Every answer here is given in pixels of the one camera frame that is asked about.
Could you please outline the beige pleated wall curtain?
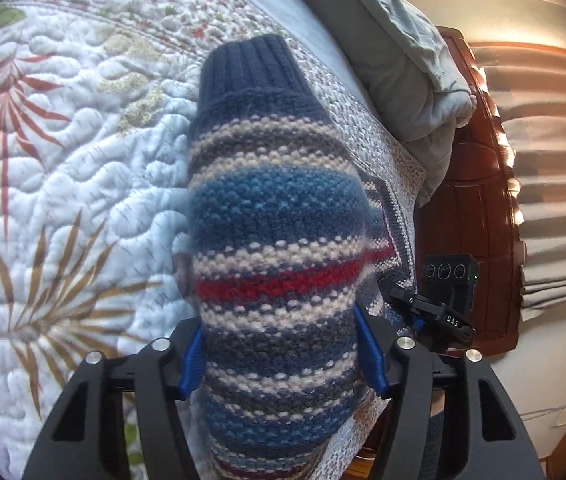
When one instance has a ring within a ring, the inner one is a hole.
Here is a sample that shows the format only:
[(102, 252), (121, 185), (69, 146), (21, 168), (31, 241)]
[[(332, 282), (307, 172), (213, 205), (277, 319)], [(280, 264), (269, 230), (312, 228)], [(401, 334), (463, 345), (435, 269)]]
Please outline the beige pleated wall curtain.
[(474, 42), (502, 129), (514, 152), (524, 320), (566, 304), (566, 50)]

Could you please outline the grey rumpled duvet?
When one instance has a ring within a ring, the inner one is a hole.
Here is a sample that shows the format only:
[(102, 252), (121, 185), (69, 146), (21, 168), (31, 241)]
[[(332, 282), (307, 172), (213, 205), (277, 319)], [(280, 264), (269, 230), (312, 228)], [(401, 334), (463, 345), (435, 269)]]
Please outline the grey rumpled duvet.
[(425, 170), (428, 203), (476, 99), (442, 34), (407, 0), (304, 0), (335, 38), (386, 130)]

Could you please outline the striped blue knit sweater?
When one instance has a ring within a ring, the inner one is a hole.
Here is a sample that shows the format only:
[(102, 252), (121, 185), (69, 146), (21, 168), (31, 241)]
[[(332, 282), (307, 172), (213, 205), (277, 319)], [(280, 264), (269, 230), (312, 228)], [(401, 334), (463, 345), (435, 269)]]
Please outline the striped blue knit sweater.
[(190, 129), (206, 426), (223, 479), (304, 479), (367, 401), (355, 309), (410, 285), (385, 185), (360, 170), (275, 35), (205, 62)]

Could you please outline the light blue bed sheet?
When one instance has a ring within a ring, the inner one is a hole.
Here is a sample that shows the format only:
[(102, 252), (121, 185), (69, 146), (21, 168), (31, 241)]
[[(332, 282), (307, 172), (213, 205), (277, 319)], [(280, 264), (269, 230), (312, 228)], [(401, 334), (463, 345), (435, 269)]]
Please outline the light blue bed sheet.
[(303, 0), (248, 0), (273, 18), (291, 36), (315, 55), (341, 81), (348, 91), (379, 119), (368, 92), (351, 68), (334, 37)]

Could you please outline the floral quilted bedspread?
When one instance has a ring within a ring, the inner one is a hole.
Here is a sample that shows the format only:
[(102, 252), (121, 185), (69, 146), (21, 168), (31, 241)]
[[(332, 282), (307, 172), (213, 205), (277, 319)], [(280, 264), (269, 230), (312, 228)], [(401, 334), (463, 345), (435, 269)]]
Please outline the floral quilted bedspread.
[(187, 128), (219, 44), (277, 34), (406, 242), (423, 168), (248, 0), (0, 0), (0, 476), (24, 472), (85, 353), (127, 354), (193, 310)]

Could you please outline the red wooden headboard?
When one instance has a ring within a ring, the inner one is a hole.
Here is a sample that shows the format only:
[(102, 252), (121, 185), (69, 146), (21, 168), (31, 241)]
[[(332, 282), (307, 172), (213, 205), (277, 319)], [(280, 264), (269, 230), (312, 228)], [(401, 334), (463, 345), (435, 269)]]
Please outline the red wooden headboard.
[(415, 213), (417, 264), (428, 255), (470, 254), (478, 262), (478, 284), (470, 315), (475, 344), (485, 356), (500, 356), (518, 344), (525, 244), (516, 215), (518, 181), (487, 77), (458, 29), (442, 27), (448, 49), (466, 78), (476, 108), (456, 131), (443, 183)]

